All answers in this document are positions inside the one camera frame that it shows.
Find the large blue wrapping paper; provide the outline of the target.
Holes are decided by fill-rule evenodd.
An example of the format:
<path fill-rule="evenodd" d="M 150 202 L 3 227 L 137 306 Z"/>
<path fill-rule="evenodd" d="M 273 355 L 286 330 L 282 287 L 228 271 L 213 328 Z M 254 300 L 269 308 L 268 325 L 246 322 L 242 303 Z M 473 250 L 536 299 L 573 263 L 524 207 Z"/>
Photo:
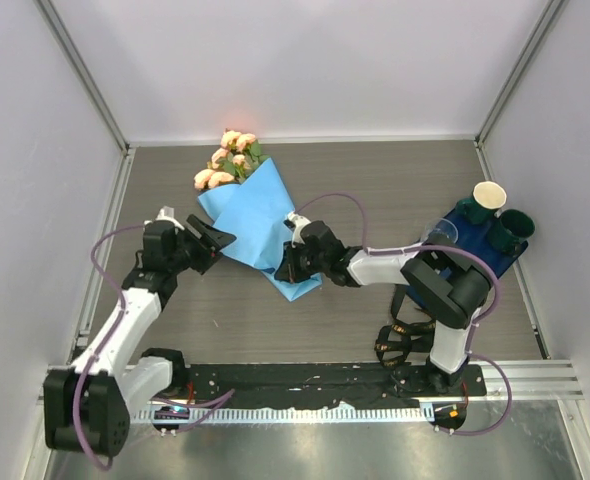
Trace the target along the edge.
<path fill-rule="evenodd" d="M 284 243 L 292 238 L 284 221 L 295 207 L 271 159 L 243 184 L 208 190 L 198 196 L 198 202 L 214 228 L 236 237 L 223 254 L 260 271 L 287 300 L 294 301 L 322 285 L 319 274 L 294 284 L 274 278 Z"/>

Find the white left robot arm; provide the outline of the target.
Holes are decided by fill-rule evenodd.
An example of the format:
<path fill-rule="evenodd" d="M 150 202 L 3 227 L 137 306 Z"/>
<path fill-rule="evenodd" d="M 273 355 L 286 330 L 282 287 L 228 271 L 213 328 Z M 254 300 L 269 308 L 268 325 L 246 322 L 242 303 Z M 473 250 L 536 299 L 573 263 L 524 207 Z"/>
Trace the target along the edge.
<path fill-rule="evenodd" d="M 206 273 L 236 240 L 195 215 L 180 222 L 169 207 L 136 229 L 142 247 L 124 280 L 98 271 L 117 293 L 110 316 L 79 356 L 52 368 L 43 382 L 46 446 L 84 453 L 101 470 L 123 449 L 134 413 L 160 393 L 175 399 L 186 391 L 189 370 L 178 350 L 150 348 L 134 367 L 128 363 L 175 292 L 179 275 Z"/>

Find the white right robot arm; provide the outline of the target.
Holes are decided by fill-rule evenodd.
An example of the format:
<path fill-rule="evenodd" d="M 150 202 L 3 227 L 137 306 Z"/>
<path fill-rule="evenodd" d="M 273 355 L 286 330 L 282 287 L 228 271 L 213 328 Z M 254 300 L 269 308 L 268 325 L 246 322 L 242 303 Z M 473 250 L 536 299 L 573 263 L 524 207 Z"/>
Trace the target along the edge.
<path fill-rule="evenodd" d="M 390 324 L 374 344 L 380 365 L 397 390 L 452 393 L 463 383 L 473 320 L 497 277 L 488 265 L 445 235 L 398 249 L 346 246 L 322 221 L 291 213 L 292 232 L 274 277 L 302 283 L 322 274 L 335 285 L 395 287 Z"/>

